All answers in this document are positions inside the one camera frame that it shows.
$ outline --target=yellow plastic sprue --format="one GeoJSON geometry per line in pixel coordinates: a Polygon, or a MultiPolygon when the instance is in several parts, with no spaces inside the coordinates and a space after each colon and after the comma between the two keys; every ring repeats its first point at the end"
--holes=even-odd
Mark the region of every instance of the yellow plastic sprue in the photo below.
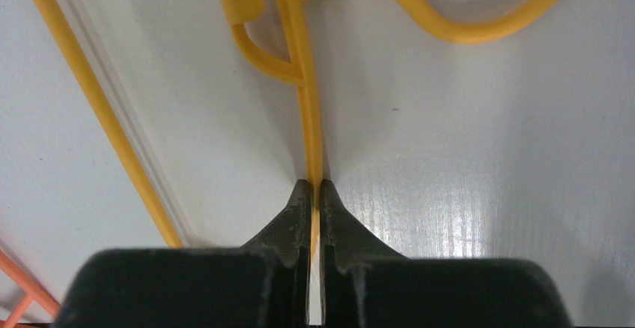
{"type": "MultiPolygon", "coordinates": [[[[309,32],[304,20],[303,1],[276,0],[285,30],[290,62],[266,53],[249,39],[244,23],[257,19],[264,0],[221,0],[231,33],[247,61],[259,70],[297,86],[306,151],[306,174],[313,186],[311,257],[318,244],[320,230],[319,194],[323,176],[322,123],[320,96],[315,78],[309,32]]],[[[453,43],[484,43],[509,36],[537,20],[558,0],[528,0],[515,11],[492,22],[464,24],[437,13],[425,0],[396,0],[424,31],[453,43]]]]}
{"type": "MultiPolygon", "coordinates": [[[[311,256],[319,234],[319,189],[323,178],[322,123],[320,97],[311,54],[309,33],[304,20],[303,2],[276,0],[285,30],[290,61],[284,61],[259,48],[248,36],[244,24],[257,19],[264,10],[264,0],[220,0],[231,33],[247,61],[259,70],[297,86],[306,151],[306,172],[313,186],[311,256]]],[[[485,43],[513,34],[536,21],[558,0],[528,0],[518,9],[492,22],[464,24],[453,22],[437,13],[425,0],[396,0],[424,31],[453,43],[485,43]]],[[[126,138],[109,105],[84,52],[73,34],[56,0],[33,0],[52,36],[57,41],[77,82],[106,132],[112,147],[130,180],[169,246],[182,246],[158,195],[126,138]]]]}

